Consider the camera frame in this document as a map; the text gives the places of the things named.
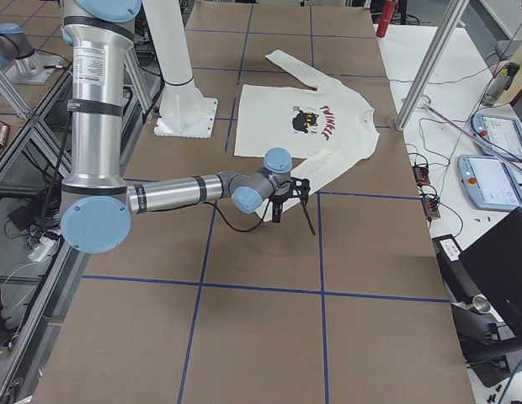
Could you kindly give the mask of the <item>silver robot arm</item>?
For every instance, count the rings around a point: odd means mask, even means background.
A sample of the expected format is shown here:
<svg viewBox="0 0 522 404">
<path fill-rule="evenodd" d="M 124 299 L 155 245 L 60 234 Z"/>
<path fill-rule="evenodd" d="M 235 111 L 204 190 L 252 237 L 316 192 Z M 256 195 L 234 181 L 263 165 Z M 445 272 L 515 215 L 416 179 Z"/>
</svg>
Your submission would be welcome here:
<svg viewBox="0 0 522 404">
<path fill-rule="evenodd" d="M 18 24 L 0 24 L 0 69 L 14 60 L 23 60 L 35 53 L 34 47 Z"/>
<path fill-rule="evenodd" d="M 159 136 L 211 135 L 218 102 L 194 83 L 184 21 L 176 1 L 63 1 L 66 35 L 72 40 L 72 170 L 61 184 L 61 234 L 83 253 L 106 253 L 128 236 L 131 218 L 147 212 L 213 205 L 229 198 L 243 213 L 264 207 L 279 221 L 284 203 L 308 201 L 306 179 L 291 174 L 290 153 L 268 150 L 250 175 L 221 172 L 129 185 L 120 174 L 121 104 L 127 53 L 135 19 L 146 16 L 162 74 Z"/>
</svg>

